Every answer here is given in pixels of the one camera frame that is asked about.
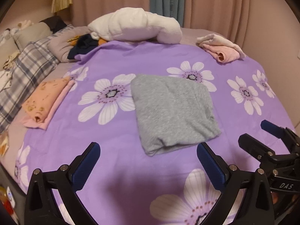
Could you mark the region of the person's right hand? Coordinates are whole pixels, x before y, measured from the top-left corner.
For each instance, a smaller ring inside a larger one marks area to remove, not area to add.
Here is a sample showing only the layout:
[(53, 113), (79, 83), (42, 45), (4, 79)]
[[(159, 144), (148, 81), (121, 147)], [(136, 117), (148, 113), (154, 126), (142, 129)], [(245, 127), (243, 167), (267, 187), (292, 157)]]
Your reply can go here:
[(287, 204), (293, 203), (299, 197), (299, 194), (291, 194), (291, 193), (283, 193), (283, 192), (271, 192), (271, 197), (273, 200), (273, 204), (281, 204), (286, 202)]

